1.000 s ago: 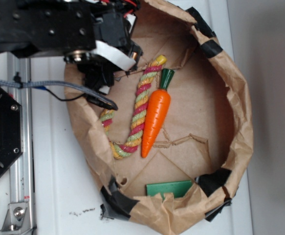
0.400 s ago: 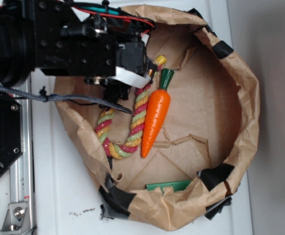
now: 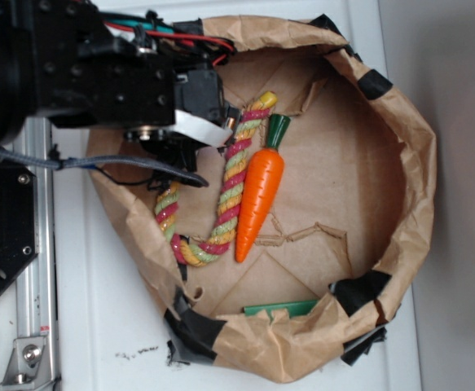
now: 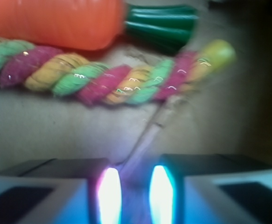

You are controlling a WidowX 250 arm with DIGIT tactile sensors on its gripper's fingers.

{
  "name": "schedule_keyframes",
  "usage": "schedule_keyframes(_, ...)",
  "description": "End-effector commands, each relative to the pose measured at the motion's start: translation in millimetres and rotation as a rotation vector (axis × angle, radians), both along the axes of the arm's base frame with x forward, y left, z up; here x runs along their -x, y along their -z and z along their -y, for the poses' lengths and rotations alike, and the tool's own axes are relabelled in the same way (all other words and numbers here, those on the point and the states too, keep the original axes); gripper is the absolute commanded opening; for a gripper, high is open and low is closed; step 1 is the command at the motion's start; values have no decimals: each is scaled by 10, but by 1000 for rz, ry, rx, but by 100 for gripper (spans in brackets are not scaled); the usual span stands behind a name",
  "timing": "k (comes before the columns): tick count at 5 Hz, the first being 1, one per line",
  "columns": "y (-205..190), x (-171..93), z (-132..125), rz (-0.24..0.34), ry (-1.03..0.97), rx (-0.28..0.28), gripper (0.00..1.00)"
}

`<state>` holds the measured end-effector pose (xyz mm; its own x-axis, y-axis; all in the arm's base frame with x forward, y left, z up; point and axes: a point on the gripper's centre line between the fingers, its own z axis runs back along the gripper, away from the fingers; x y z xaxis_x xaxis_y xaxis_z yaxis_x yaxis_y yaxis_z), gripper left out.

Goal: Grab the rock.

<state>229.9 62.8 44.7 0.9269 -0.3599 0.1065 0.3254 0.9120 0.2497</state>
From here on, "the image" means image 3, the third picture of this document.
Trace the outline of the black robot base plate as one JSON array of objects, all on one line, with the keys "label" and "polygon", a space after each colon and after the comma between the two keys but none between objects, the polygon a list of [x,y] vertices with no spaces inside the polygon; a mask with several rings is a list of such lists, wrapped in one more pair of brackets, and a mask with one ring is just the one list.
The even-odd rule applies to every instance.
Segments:
[{"label": "black robot base plate", "polygon": [[37,256],[36,185],[23,165],[0,165],[0,296]]}]

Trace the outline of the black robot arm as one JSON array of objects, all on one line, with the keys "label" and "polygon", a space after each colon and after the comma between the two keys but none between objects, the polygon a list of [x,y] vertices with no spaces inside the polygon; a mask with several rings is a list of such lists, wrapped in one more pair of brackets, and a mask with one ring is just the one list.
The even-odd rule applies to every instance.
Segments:
[{"label": "black robot arm", "polygon": [[[0,167],[193,170],[201,147],[224,147],[240,114],[216,67],[233,41],[90,1],[0,1]],[[121,130],[151,156],[61,159],[7,150],[30,117],[62,129]]]}]

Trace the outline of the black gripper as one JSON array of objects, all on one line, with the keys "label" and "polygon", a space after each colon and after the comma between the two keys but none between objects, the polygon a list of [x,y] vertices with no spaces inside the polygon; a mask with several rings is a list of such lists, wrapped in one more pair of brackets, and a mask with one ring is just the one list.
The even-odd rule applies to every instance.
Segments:
[{"label": "black gripper", "polygon": [[235,141],[239,113],[215,69],[232,49],[219,40],[185,47],[149,36],[79,42],[51,57],[51,121],[122,130],[154,158],[153,168],[194,171],[201,148]]}]

